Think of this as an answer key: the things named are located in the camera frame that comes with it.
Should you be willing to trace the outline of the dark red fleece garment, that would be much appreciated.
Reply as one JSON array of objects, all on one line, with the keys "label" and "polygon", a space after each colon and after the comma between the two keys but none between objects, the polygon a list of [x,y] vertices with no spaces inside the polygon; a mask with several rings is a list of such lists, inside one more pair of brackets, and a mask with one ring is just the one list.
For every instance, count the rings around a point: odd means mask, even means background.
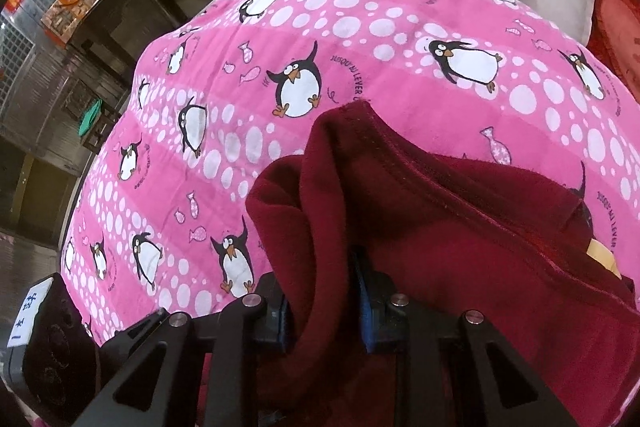
[{"label": "dark red fleece garment", "polygon": [[295,345],[258,369],[258,397],[287,426],[387,426],[393,358],[346,323],[362,247],[413,303],[483,312],[582,426],[612,426],[639,378],[629,288],[588,256],[576,195],[515,167],[434,155],[366,102],[322,114],[303,155],[281,158],[244,200],[200,199],[214,239],[248,228],[290,300]]}]

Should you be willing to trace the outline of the pink penguin blanket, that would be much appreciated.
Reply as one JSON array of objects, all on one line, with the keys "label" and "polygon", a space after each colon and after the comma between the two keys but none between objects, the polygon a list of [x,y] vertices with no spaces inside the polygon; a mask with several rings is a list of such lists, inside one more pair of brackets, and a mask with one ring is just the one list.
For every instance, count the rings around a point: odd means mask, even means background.
[{"label": "pink penguin blanket", "polygon": [[520,0],[214,0],[139,58],[89,169],[61,272],[98,343],[157,310],[194,317],[269,270],[245,201],[314,121],[371,104],[423,150],[541,173],[585,197],[639,275],[639,106]]}]

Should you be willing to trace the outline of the orange printed box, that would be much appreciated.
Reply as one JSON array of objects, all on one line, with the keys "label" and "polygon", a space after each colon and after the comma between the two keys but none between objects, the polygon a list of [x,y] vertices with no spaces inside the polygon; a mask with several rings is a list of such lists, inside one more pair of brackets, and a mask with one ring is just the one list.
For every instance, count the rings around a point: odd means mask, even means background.
[{"label": "orange printed box", "polygon": [[54,0],[43,13],[40,23],[46,34],[60,46],[65,46],[82,20],[99,0]]}]

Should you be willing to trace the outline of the dark wooden side table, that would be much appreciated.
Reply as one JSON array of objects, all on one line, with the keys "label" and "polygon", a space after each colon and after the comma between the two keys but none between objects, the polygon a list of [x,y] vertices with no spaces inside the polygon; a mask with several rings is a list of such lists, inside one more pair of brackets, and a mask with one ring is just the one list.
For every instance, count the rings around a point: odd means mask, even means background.
[{"label": "dark wooden side table", "polygon": [[98,0],[70,38],[70,46],[128,87],[144,48],[190,15],[177,0]]}]

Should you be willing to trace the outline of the red heart cushion right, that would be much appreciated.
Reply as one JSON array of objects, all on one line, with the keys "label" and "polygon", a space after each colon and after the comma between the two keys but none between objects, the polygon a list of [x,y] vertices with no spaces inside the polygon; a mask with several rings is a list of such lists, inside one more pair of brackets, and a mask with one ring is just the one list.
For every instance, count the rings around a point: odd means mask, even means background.
[{"label": "red heart cushion right", "polygon": [[589,51],[639,101],[639,0],[594,0]]}]

